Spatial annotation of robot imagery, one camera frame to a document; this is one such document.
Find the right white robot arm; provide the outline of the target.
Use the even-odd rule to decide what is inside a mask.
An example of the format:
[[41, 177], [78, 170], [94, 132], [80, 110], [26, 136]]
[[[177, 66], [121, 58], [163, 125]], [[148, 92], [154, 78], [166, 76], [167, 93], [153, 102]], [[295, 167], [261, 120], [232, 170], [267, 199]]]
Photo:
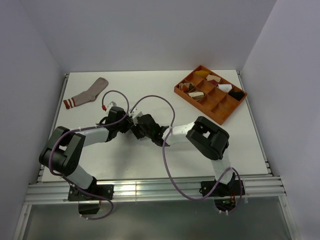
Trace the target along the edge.
[[133, 114], [129, 117], [131, 129], [137, 139], [147, 137], [159, 147], [190, 142], [204, 157], [211, 160], [216, 179], [217, 191], [229, 194], [234, 188], [234, 173], [228, 157], [230, 135], [204, 116], [195, 121], [178, 126], [161, 126], [150, 114]]

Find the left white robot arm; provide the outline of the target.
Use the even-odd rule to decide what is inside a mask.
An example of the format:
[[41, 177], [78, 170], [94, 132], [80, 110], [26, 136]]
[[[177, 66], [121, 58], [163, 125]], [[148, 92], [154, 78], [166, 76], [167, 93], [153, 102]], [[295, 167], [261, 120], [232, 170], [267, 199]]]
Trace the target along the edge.
[[106, 143], [119, 132], [126, 133], [134, 121], [123, 108], [113, 106], [97, 125], [80, 129], [57, 127], [39, 155], [40, 164], [78, 186], [79, 194], [91, 200], [98, 193], [97, 179], [80, 166], [84, 147]]

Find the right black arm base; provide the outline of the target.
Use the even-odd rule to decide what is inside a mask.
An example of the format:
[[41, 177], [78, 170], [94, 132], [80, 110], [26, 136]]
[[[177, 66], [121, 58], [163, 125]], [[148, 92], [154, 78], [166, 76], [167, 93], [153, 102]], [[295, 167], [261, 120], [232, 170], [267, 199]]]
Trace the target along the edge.
[[235, 180], [231, 185], [219, 183], [210, 197], [219, 197], [215, 199], [214, 204], [219, 211], [231, 211], [237, 206], [236, 197], [245, 195], [245, 188], [242, 180]]

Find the beige sock with red stripes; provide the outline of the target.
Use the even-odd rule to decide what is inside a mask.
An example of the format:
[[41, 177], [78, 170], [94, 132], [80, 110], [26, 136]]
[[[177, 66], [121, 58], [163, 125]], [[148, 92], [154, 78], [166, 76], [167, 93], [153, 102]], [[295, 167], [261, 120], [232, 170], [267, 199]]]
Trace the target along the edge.
[[109, 85], [109, 82], [103, 78], [99, 77], [87, 90], [75, 95], [71, 98], [64, 99], [63, 104], [67, 110], [74, 107], [79, 107], [81, 105], [94, 102], [99, 94]]

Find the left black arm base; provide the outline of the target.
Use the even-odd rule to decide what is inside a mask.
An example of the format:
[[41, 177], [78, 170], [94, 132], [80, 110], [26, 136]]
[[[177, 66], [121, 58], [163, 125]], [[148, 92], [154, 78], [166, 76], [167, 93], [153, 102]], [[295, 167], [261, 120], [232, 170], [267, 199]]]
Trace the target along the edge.
[[[80, 217], [86, 220], [101, 220], [108, 217], [114, 210], [112, 202], [114, 194], [113, 184], [98, 184], [91, 189], [82, 189], [78, 186], [71, 185], [67, 197], [68, 202], [78, 203], [78, 213]], [[98, 216], [102, 210], [102, 202], [107, 201], [110, 209], [104, 215]]]

